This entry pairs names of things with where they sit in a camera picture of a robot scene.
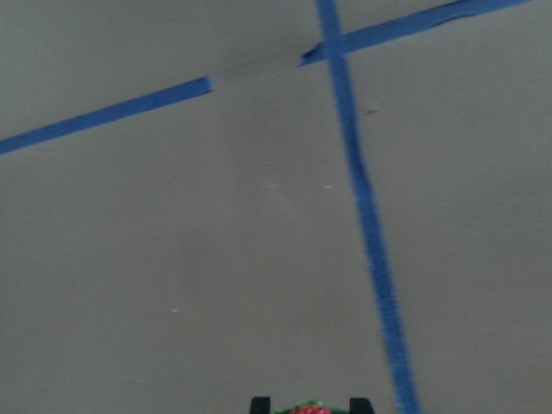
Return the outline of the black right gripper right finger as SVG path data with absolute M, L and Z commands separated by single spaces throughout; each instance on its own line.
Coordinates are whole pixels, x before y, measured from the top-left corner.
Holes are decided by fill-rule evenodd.
M 350 398 L 350 414 L 373 414 L 373 406 L 368 398 Z

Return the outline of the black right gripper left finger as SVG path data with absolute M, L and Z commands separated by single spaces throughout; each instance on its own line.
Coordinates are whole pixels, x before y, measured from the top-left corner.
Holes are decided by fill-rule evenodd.
M 253 397 L 250 401 L 250 414 L 271 414 L 270 397 Z

